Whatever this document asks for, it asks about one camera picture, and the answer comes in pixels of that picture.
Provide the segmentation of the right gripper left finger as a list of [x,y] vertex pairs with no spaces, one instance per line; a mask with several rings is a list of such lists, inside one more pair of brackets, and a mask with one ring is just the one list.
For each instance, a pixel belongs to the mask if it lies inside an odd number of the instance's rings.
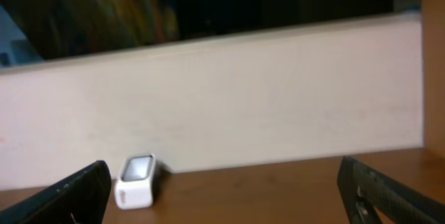
[[111,174],[98,160],[1,211],[1,224],[101,224],[111,192]]

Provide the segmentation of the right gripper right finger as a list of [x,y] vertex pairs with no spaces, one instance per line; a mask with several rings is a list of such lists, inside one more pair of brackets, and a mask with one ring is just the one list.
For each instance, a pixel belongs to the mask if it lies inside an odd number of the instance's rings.
[[444,205],[366,164],[344,157],[337,186],[350,223],[381,223],[382,212],[395,223],[444,222]]

